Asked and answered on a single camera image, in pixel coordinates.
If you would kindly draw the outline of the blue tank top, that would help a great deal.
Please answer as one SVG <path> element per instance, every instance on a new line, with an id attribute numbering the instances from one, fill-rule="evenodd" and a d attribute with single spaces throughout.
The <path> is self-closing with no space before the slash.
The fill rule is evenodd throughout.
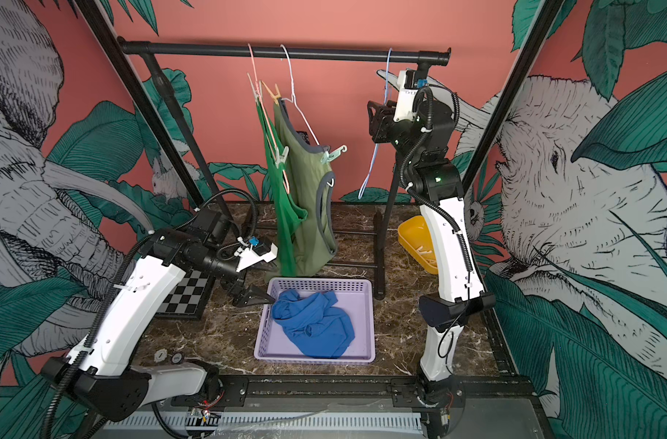
<path id="1" fill-rule="evenodd" d="M 272 306 L 271 316 L 304 356 L 333 360 L 342 357 L 355 339 L 352 320 L 337 303 L 334 291 L 302 297 L 287 290 Z"/>

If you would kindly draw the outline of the wooden clothespin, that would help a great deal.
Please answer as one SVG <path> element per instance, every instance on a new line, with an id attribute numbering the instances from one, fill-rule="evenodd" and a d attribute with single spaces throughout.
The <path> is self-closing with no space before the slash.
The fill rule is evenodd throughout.
<path id="1" fill-rule="evenodd" d="M 273 100 L 275 104 L 278 104 L 280 100 L 282 100 L 282 95 L 280 94 L 278 85 L 275 85 L 273 90 L 265 82 L 261 82 L 260 85 L 265 91 L 267 91 L 267 94 L 269 97 L 271 97 L 271 100 Z"/>

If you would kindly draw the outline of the light blue wire hanger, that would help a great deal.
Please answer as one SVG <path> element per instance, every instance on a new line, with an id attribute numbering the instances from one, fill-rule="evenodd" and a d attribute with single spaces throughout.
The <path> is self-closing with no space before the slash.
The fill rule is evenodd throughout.
<path id="1" fill-rule="evenodd" d="M 383 102 L 384 102 L 384 104 L 385 104 L 385 103 L 387 102 L 387 100 L 388 100 L 388 92 L 389 92 L 389 81 L 388 81 L 388 78 L 389 78 L 389 67 L 390 67 L 390 60 L 391 60 L 391 53 L 392 53 L 392 50 L 393 50 L 392 47 L 390 47 L 390 48 L 388 49 L 388 55 L 387 55 L 387 58 L 386 58 L 385 76 L 384 76 L 384 80 L 385 80 L 385 88 L 384 88 L 384 95 L 383 95 Z M 357 192 L 357 199 L 358 199 L 358 200 L 361 200 L 361 199 L 364 197 L 365 193 L 366 193 L 366 189 L 368 188 L 368 182 L 369 182 L 369 180 L 370 180 L 370 177 L 371 177 L 372 172 L 373 172 L 374 167 L 375 167 L 375 163 L 376 163 L 376 161 L 377 161 L 378 150 L 379 150 L 379 144 L 375 144 L 375 146 L 374 146 L 374 150 L 373 150 L 373 153 L 372 153 L 370 162 L 369 162 L 368 173 L 366 174 L 366 178 L 363 180 L 363 182 L 362 182 L 362 184 L 361 184 L 361 186 L 360 186 L 360 188 L 359 188 L 359 191 Z"/>

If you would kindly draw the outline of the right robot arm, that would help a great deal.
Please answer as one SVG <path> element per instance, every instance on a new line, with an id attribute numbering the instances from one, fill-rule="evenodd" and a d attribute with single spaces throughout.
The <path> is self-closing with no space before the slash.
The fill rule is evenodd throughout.
<path id="1" fill-rule="evenodd" d="M 401 188 L 419 203 L 432 239 L 439 290 L 419 300 L 419 312 L 428 326 L 419 364 L 426 386 L 450 380 L 452 359 L 469 317 L 495 304 L 472 256 L 461 176 L 446 157 L 460 106 L 439 101 L 434 90 L 428 82 L 399 85 L 397 100 L 368 104 L 373 141 L 396 150 L 393 188 Z"/>

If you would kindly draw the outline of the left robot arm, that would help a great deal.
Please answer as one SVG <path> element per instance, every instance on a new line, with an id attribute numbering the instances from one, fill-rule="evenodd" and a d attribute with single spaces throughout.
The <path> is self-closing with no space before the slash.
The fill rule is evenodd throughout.
<path id="1" fill-rule="evenodd" d="M 221 255 L 232 221 L 203 203 L 196 214 L 175 228 L 151 230 L 130 250 L 113 286 L 101 303 L 88 335 L 65 358 L 51 358 L 42 369 L 56 392 L 46 409 L 41 437 L 53 437 L 63 398 L 82 404 L 104 422 L 119 422 L 143 406 L 182 395 L 219 395 L 218 370 L 205 362 L 185 361 L 152 368 L 132 367 L 132 354 L 163 300 L 187 274 L 198 271 L 222 281 L 238 303 L 250 305 L 261 292 L 244 286 L 251 266 L 269 263 L 276 246 L 255 236 L 258 207 L 248 192 L 250 225 L 241 230 L 238 250 Z"/>

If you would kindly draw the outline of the olive tank top grey trim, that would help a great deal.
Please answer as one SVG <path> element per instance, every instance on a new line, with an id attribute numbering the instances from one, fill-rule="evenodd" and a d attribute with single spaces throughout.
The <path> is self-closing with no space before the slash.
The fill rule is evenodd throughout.
<path id="1" fill-rule="evenodd" d="M 337 254 L 338 243 L 331 225 L 331 204 L 335 184 L 332 166 L 324 163 L 329 146 L 307 142 L 291 122 L 286 100 L 273 106 L 276 134 L 289 148 L 286 173 L 290 200 L 299 221 L 290 232 L 293 268 L 283 269 L 287 277 L 312 277 Z"/>

